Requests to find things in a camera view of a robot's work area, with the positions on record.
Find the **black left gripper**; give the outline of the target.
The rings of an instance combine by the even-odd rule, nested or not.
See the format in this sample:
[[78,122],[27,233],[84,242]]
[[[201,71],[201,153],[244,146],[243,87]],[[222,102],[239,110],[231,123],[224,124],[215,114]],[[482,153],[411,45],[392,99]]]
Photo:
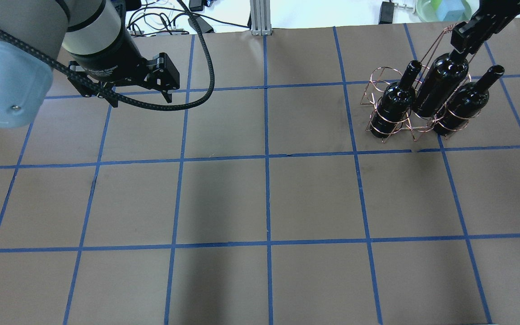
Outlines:
[[[119,32],[111,43],[104,46],[105,40],[80,38],[76,32],[67,33],[67,52],[74,58],[70,67],[79,65],[83,71],[80,76],[91,77],[101,83],[113,86],[139,86],[147,90],[157,90],[165,101],[172,103],[172,92],[180,87],[180,73],[167,53],[159,53],[147,61],[143,58],[128,32]],[[105,99],[113,108],[119,104],[119,94],[111,88],[102,88],[98,98]]]

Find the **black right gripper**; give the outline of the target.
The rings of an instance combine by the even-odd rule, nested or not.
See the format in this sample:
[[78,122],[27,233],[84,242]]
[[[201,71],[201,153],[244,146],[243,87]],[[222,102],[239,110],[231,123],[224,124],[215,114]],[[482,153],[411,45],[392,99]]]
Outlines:
[[474,20],[452,29],[450,44],[459,53],[475,54],[493,34],[498,34],[520,15],[520,0],[480,0]]

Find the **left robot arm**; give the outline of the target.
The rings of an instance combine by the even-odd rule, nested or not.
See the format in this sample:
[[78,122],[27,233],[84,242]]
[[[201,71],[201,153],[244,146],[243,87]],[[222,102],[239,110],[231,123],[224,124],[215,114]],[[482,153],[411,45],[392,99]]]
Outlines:
[[[169,56],[142,57],[125,27],[138,0],[0,0],[0,29],[101,87],[139,86],[171,102],[180,74]],[[0,128],[30,124],[52,85],[52,68],[0,38]]]

